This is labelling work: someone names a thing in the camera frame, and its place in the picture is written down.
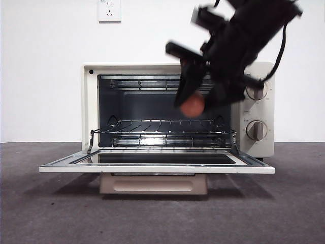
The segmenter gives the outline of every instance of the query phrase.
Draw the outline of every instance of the white toaster oven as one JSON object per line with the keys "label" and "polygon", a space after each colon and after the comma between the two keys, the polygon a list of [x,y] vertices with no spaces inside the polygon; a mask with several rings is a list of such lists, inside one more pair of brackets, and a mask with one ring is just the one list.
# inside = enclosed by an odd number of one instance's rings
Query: white toaster oven
{"label": "white toaster oven", "polygon": [[[245,73],[272,67],[255,62]],[[262,162],[274,152],[274,78],[189,119],[173,107],[179,65],[85,64],[81,77],[82,151],[40,172],[97,172],[107,194],[206,194],[207,174],[275,172]],[[207,75],[200,91],[211,87]]]}

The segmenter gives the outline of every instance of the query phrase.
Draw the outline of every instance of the robotic arm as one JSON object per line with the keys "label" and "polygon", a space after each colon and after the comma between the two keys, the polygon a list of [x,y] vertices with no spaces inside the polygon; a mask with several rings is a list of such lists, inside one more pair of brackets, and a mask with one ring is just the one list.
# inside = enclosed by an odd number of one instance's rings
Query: robotic arm
{"label": "robotic arm", "polygon": [[[174,106],[182,105],[200,87],[203,77],[211,75],[214,88],[205,96],[204,110],[245,99],[245,88],[262,89],[279,66],[285,48],[287,24],[302,11],[291,0],[227,0],[235,14],[230,21],[211,12],[212,7],[194,9],[192,22],[207,29],[210,40],[194,53],[173,42],[166,53],[180,58],[182,73]],[[264,79],[244,74],[258,53],[283,27],[283,40],[274,68]]]}

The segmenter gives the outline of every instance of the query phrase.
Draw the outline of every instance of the control panel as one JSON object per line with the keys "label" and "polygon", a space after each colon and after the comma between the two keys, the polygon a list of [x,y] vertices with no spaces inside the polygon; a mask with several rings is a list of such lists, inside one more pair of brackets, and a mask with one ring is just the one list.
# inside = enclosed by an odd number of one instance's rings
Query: control panel
{"label": "control panel", "polygon": [[[273,63],[256,62],[245,73],[264,78]],[[271,157],[274,153],[274,76],[265,82],[264,89],[247,88],[246,99],[232,106],[233,128],[240,151],[256,158]]]}

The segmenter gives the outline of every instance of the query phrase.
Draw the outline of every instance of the white wall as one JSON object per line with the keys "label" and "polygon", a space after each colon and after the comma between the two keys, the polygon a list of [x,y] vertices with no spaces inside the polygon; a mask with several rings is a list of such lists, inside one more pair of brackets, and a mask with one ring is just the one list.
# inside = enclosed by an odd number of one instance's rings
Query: white wall
{"label": "white wall", "polygon": [[[1,141],[81,141],[84,62],[170,63],[169,39],[198,49],[207,32],[189,23],[213,0],[122,0],[121,24],[98,24],[96,0],[1,1]],[[276,141],[325,141],[324,0],[300,0],[276,74]],[[231,16],[225,0],[219,12]],[[259,60],[274,61],[281,35]]]}

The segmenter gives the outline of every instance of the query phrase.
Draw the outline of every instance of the timer knob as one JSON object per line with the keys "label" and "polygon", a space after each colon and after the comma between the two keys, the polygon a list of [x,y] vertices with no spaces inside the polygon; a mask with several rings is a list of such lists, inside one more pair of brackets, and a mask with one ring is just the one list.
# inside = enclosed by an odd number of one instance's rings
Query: timer knob
{"label": "timer knob", "polygon": [[263,99],[268,93],[268,84],[267,82],[264,84],[263,89],[254,89],[254,88],[247,88],[247,95],[253,100],[261,100]]}
{"label": "timer knob", "polygon": [[267,134],[268,128],[262,121],[254,120],[246,127],[247,136],[254,141],[261,141]]}

